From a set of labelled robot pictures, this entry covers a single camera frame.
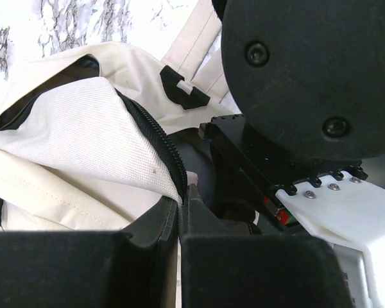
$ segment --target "red component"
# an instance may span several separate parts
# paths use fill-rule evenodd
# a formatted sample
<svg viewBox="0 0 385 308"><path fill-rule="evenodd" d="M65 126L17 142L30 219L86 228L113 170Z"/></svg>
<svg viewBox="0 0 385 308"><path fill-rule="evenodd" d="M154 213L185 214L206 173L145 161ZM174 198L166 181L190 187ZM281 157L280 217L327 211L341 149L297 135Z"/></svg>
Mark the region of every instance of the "red component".
<svg viewBox="0 0 385 308"><path fill-rule="evenodd" d="M289 214L285 210L279 210L277 215L277 219L279 220L280 224L283 226L286 226L289 221Z"/></svg>

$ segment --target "white mesh panel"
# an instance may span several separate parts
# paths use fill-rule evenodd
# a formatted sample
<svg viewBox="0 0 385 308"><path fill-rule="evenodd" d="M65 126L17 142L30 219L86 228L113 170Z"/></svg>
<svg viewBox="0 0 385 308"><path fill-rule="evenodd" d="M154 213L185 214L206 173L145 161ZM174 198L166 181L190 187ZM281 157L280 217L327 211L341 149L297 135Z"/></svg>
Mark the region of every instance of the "white mesh panel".
<svg viewBox="0 0 385 308"><path fill-rule="evenodd" d="M19 129L0 132L0 148L43 166L180 201L167 167L102 77L42 94Z"/></svg>

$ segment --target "white fabric bag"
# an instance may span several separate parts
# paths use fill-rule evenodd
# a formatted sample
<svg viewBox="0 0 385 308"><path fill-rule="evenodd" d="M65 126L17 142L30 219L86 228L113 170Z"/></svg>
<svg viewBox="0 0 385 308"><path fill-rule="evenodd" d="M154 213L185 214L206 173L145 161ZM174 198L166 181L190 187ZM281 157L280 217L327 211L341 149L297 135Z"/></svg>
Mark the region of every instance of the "white fabric bag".
<svg viewBox="0 0 385 308"><path fill-rule="evenodd" d="M182 168L160 139L232 114L220 105L228 92L220 51L203 64L220 29L211 1L199 0L161 62L107 42L30 63L0 108L0 231L120 230L162 196L181 205ZM184 77L179 89L196 87L207 105L171 101L166 65ZM147 127L142 109L164 132ZM177 307L179 280L178 270Z"/></svg>

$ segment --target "screw head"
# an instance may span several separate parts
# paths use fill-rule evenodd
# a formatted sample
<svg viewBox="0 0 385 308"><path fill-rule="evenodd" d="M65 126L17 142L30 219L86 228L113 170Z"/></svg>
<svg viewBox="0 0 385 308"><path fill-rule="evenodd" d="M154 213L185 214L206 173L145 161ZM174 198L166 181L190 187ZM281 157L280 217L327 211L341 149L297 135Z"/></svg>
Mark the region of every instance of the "screw head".
<svg viewBox="0 0 385 308"><path fill-rule="evenodd" d="M246 52L246 60L252 66L266 65L270 59L268 49L264 44L256 42L248 47Z"/></svg>
<svg viewBox="0 0 385 308"><path fill-rule="evenodd" d="M328 188L331 190L331 191L340 191L341 188L337 185L337 184L329 184Z"/></svg>
<svg viewBox="0 0 385 308"><path fill-rule="evenodd" d="M350 179L350 181L351 181L352 183L356 183L356 184L362 183L362 181L361 181L360 179L358 179L356 176L353 176L353 177Z"/></svg>
<svg viewBox="0 0 385 308"><path fill-rule="evenodd" d="M338 138L345 136L349 132L350 127L347 120L333 117L323 124L322 130L328 137Z"/></svg>
<svg viewBox="0 0 385 308"><path fill-rule="evenodd" d="M306 197L308 199L315 199L316 198L316 194L314 194L312 191L305 191L304 192L304 197Z"/></svg>

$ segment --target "zipper teeth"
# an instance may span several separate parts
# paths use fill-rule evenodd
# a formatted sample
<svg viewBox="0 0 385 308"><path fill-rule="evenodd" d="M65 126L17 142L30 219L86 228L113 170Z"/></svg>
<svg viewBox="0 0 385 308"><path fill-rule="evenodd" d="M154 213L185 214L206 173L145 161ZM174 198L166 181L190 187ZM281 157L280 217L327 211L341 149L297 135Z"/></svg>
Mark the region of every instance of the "zipper teeth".
<svg viewBox="0 0 385 308"><path fill-rule="evenodd" d="M97 65L98 65L98 73L99 73L99 74L101 73L100 62L98 62L98 60L97 60L96 58L94 58L92 55L85 55L84 58L90 58L91 60L93 60L94 62L96 62Z"/></svg>
<svg viewBox="0 0 385 308"><path fill-rule="evenodd" d="M181 174L181 181L182 181L182 191L187 191L187 173L185 172L185 166L181 159L181 156L175 147L174 143L168 138L165 131L162 129L162 127L157 123L157 121L147 112L147 110L144 109L140 104L138 104L136 101L132 101L134 106L139 110L139 112L146 118L146 120L149 122L151 127L157 132L157 135L162 139L163 143L165 144L166 148L168 149L169 153L171 154L175 164L177 165L177 168Z"/></svg>

